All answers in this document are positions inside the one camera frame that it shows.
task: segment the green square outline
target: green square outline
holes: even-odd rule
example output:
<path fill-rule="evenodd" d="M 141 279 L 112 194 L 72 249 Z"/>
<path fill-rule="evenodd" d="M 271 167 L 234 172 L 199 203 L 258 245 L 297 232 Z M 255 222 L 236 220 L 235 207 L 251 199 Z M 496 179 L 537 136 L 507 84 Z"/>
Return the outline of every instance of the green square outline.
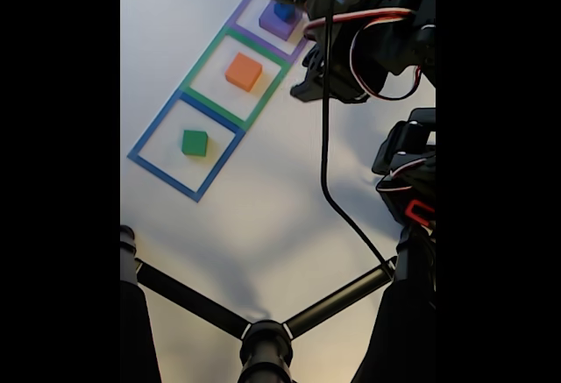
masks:
<path fill-rule="evenodd" d="M 224 37 L 227 35 L 232 37 L 236 41 L 239 41 L 243 45 L 248 46 L 252 50 L 261 54 L 262 56 L 267 57 L 269 60 L 280 66 L 280 72 L 274 77 L 273 81 L 266 89 L 265 93 L 263 93 L 263 96 L 259 99 L 259 102 L 257 103 L 255 108 L 253 109 L 253 111 L 245 121 L 239 118 L 238 116 L 230 113 L 222 106 L 218 105 L 214 101 L 210 100 L 203 94 L 200 94 L 199 92 L 195 91 L 190 87 L 191 83 L 193 82 L 195 77 L 199 74 L 204 64 L 208 61 L 210 56 L 217 49 L 218 45 L 222 42 Z M 207 49 L 204 51 L 204 53 L 196 62 L 196 64 L 191 68 L 187 76 L 185 76 L 185 79 L 183 79 L 183 81 L 181 82 L 179 89 L 183 91 L 185 94 L 194 97 L 199 102 L 206 105 L 208 108 L 215 111 L 222 117 L 227 118 L 228 120 L 230 120 L 232 123 L 243 129 L 244 131 L 248 131 L 249 128 L 252 127 L 252 124 L 255 122 L 257 117 L 259 116 L 259 113 L 265 108 L 266 104 L 271 99 L 271 96 L 273 96 L 274 91 L 276 91 L 276 89 L 279 87 L 279 85 L 281 84 L 282 80 L 287 75 L 291 67 L 292 67 L 291 63 L 287 62 L 286 60 L 283 60 L 276 54 L 271 53 L 270 51 L 260 46 L 259 44 L 251 41 L 249 38 L 247 38 L 245 35 L 241 34 L 240 32 L 237 32 L 236 30 L 233 30 L 229 26 L 225 25 L 218 32 L 216 37 L 210 42 Z"/>

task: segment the purple square outline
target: purple square outline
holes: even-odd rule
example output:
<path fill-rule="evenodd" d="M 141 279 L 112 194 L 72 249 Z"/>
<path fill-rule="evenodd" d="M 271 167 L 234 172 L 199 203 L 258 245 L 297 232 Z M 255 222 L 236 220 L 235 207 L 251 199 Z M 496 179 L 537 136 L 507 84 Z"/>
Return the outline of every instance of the purple square outline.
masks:
<path fill-rule="evenodd" d="M 225 25 L 229 26 L 232 30 L 236 30 L 240 34 L 244 34 L 247 38 L 255 41 L 257 44 L 266 48 L 271 53 L 276 54 L 277 56 L 286 60 L 288 63 L 294 63 L 296 61 L 296 58 L 300 55 L 300 53 L 306 46 L 306 43 L 308 43 L 308 41 L 304 37 L 302 37 L 292 54 L 287 54 L 268 41 L 265 41 L 261 37 L 255 35 L 253 32 L 247 31 L 243 26 L 238 25 L 237 21 L 239 16 L 244 12 L 245 8 L 251 1 L 252 0 L 242 0 L 241 4 L 239 4 L 236 10 L 234 10 L 234 12 L 230 15 Z"/>

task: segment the blue tape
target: blue tape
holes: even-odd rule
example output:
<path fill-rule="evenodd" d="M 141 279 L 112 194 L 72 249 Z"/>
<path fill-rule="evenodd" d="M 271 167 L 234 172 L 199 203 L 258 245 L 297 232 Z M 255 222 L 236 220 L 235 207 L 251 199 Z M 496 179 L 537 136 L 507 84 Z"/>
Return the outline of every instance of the blue tape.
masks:
<path fill-rule="evenodd" d="M 172 94 L 172 96 L 169 97 L 169 100 L 167 100 L 167 103 L 160 110 L 160 113 L 158 113 L 158 116 L 156 116 L 156 118 L 148 126 L 148 129 L 146 129 L 146 131 L 142 134 L 142 136 L 140 137 L 140 139 L 138 140 L 136 145 L 132 147 L 132 149 L 131 149 L 131 151 L 129 152 L 129 155 L 128 155 L 129 158 L 131 157 L 131 155 L 138 155 L 138 153 L 143 148 L 143 146 L 146 144 L 148 139 L 152 136 L 152 134 L 158 128 L 161 121 L 164 119 L 164 117 L 167 115 L 167 113 L 169 113 L 169 111 L 174 107 L 175 102 L 178 100 L 178 98 L 181 96 L 181 94 L 182 94 L 182 92 L 177 89 Z"/>
<path fill-rule="evenodd" d="M 165 183 L 169 184 L 172 188 L 175 188 L 176 190 L 182 192 L 184 195 L 190 197 L 195 202 L 199 202 L 199 200 L 201 199 L 201 196 L 198 194 L 198 192 L 196 193 L 190 188 L 188 188 L 187 186 L 185 186 L 184 184 L 179 183 L 171 175 L 164 173 L 159 168 L 157 168 L 154 164 L 151 164 L 150 162 L 146 161 L 140 155 L 135 155 L 132 157 L 129 155 L 129 158 L 134 162 L 136 162 L 139 166 L 145 168 L 150 173 L 154 174 L 156 177 L 158 177 Z"/>
<path fill-rule="evenodd" d="M 192 107 L 196 108 L 197 110 L 201 111 L 202 113 L 206 114 L 208 117 L 212 118 L 217 123 L 220 123 L 222 126 L 224 126 L 229 131 L 233 131 L 234 133 L 238 133 L 238 131 L 241 130 L 239 128 L 239 126 L 232 123 L 226 117 L 220 116 L 218 113 L 211 110 L 209 107 L 207 107 L 206 105 L 201 103 L 199 100 L 196 100 L 193 96 L 190 96 L 189 94 L 185 94 L 184 92 L 181 92 L 181 95 L 180 95 L 179 98 L 183 102 L 189 104 L 190 106 L 192 106 Z"/>
<path fill-rule="evenodd" d="M 149 161 L 145 160 L 139 155 L 140 151 L 142 150 L 148 139 L 153 135 L 155 130 L 161 124 L 164 117 L 174 107 L 174 104 L 178 100 L 181 100 L 184 103 L 192 106 L 194 109 L 201 111 L 204 115 L 212 118 L 215 122 L 219 123 L 220 125 L 222 125 L 223 127 L 228 129 L 229 131 L 232 131 L 235 134 L 234 139 L 230 142 L 228 147 L 220 156 L 217 163 L 212 167 L 212 170 L 210 170 L 209 175 L 207 175 L 206 179 L 204 179 L 202 185 L 199 187 L 197 191 L 188 188 L 184 184 L 174 179 L 171 175 L 164 173 L 162 170 L 157 168 L 154 164 L 150 163 Z M 131 151 L 127 155 L 127 158 L 129 160 L 136 162 L 139 166 L 143 167 L 145 170 L 149 171 L 150 173 L 158 177 L 160 180 L 169 184 L 171 187 L 182 192 L 185 196 L 190 197 L 195 202 L 199 202 L 202 198 L 202 195 L 204 195 L 204 193 L 208 190 L 210 184 L 212 184 L 212 181 L 216 179 L 218 173 L 220 173 L 220 170 L 222 169 L 228 158 L 236 150 L 239 142 L 242 140 L 244 136 L 245 136 L 245 131 L 243 129 L 236 126 L 233 122 L 231 122 L 227 118 L 224 118 L 219 114 L 217 114 L 215 111 L 209 109 L 206 105 L 200 103 L 193 96 L 185 94 L 181 90 L 177 89 L 172 94 L 172 96 L 170 96 L 169 100 L 167 100 L 167 103 L 164 105 L 164 107 L 162 107 L 160 113 L 158 113 L 158 115 L 148 126 L 146 131 L 142 134 L 136 145 L 131 149 Z"/>
<path fill-rule="evenodd" d="M 220 170 L 222 169 L 228 158 L 236 150 L 239 142 L 242 140 L 244 136 L 245 136 L 245 131 L 243 129 L 238 128 L 238 133 L 236 133 L 234 139 L 230 142 L 230 144 L 228 145 L 228 147 L 226 148 L 226 150 L 224 151 L 218 162 L 214 165 L 207 178 L 204 179 L 202 185 L 199 187 L 199 190 L 197 190 L 196 193 L 199 195 L 199 199 L 202 198 L 204 192 L 206 192 L 207 189 L 209 188 L 210 183 L 212 183 L 212 181 L 217 177 L 218 173 L 220 173 Z"/>

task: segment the wire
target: wire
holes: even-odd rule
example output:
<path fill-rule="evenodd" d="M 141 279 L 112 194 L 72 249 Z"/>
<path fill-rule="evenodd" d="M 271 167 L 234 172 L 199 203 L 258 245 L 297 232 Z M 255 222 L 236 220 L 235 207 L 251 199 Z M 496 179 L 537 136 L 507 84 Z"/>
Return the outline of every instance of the wire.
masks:
<path fill-rule="evenodd" d="M 347 13 L 338 13 L 333 15 L 333 22 L 340 23 L 346 21 L 352 21 L 361 18 L 374 18 L 380 16 L 407 16 L 414 13 L 411 9 L 405 8 L 380 8 L 380 9 L 370 9 L 367 11 L 356 11 Z M 303 29 L 303 33 L 306 35 L 308 30 L 325 25 L 325 18 L 314 19 L 308 22 Z"/>
<path fill-rule="evenodd" d="M 322 160 L 320 182 L 322 186 L 323 196 L 329 205 L 353 228 L 360 238 L 366 243 L 368 248 L 374 253 L 380 261 L 380 267 L 391 280 L 392 273 L 386 264 L 386 260 L 382 257 L 378 249 L 374 247 L 366 234 L 355 224 L 350 216 L 344 212 L 339 205 L 331 197 L 327 187 L 327 159 L 329 155 L 329 138 L 330 138 L 330 59 L 331 59 L 331 31 L 333 28 L 333 7 L 335 0 L 330 0 L 329 9 L 326 14 L 325 22 L 325 43 L 323 49 L 323 104 L 322 104 Z"/>
<path fill-rule="evenodd" d="M 409 190 L 413 186 L 406 186 L 404 188 L 376 188 L 379 192 L 401 192 L 402 190 Z"/>
<path fill-rule="evenodd" d="M 421 164 L 426 160 L 427 160 L 426 158 L 420 158 L 418 160 L 408 162 L 407 164 L 403 164 L 401 167 L 396 168 L 395 171 L 390 171 L 389 175 L 391 175 L 392 177 L 395 177 L 399 172 L 403 171 L 405 168 L 409 168 L 409 167 L 415 166 L 417 164 Z"/>
<path fill-rule="evenodd" d="M 385 17 L 379 17 L 374 19 L 374 21 L 371 21 L 369 24 L 365 25 L 362 29 L 359 29 L 357 31 L 356 34 L 354 34 L 354 37 L 352 39 L 351 42 L 351 48 L 349 49 L 349 68 L 351 69 L 351 73 L 352 76 L 354 77 L 355 81 L 359 84 L 359 86 L 362 88 L 363 91 L 365 91 L 365 93 L 367 93 L 369 96 L 373 96 L 375 98 L 379 98 L 381 100 L 387 100 L 387 101 L 399 101 L 399 100 L 403 100 L 409 96 L 412 96 L 415 91 L 417 91 L 417 88 L 419 88 L 419 83 L 421 82 L 421 67 L 417 66 L 415 68 L 414 71 L 414 81 L 413 81 L 413 86 L 411 87 L 411 90 L 404 96 L 397 96 L 397 97 L 393 97 L 393 96 L 382 96 L 380 94 L 378 94 L 377 92 L 374 92 L 370 89 L 370 87 L 368 87 L 368 85 L 366 84 L 366 82 L 364 82 L 364 80 L 362 79 L 362 77 L 357 73 L 356 68 L 354 67 L 354 62 L 352 59 L 352 53 L 354 51 L 354 47 L 357 41 L 357 37 L 359 36 L 359 34 L 364 31 L 366 28 L 370 28 L 371 26 L 374 25 L 378 25 L 378 24 L 385 24 L 388 22 L 398 22 L 398 21 L 402 21 L 404 20 L 405 17 L 403 16 L 385 16 Z"/>

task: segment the cube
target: cube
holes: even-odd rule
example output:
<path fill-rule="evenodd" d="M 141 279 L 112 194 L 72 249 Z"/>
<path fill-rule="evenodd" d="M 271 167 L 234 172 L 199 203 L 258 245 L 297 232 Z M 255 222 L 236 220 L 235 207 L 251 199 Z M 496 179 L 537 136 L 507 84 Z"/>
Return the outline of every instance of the cube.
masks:
<path fill-rule="evenodd" d="M 276 35 L 280 39 L 288 41 L 290 35 L 302 19 L 302 12 L 295 10 L 293 17 L 287 21 L 283 21 L 274 12 L 275 5 L 276 3 L 274 1 L 269 2 L 269 5 L 259 17 L 259 26 L 273 35 Z"/>
<path fill-rule="evenodd" d="M 296 8 L 293 4 L 274 4 L 274 14 L 287 22 L 296 14 Z"/>
<path fill-rule="evenodd" d="M 185 155 L 204 157 L 207 154 L 209 137 L 206 131 L 183 131 L 181 151 Z"/>
<path fill-rule="evenodd" d="M 245 54 L 238 53 L 226 70 L 226 81 L 250 92 L 259 79 L 263 66 Z"/>

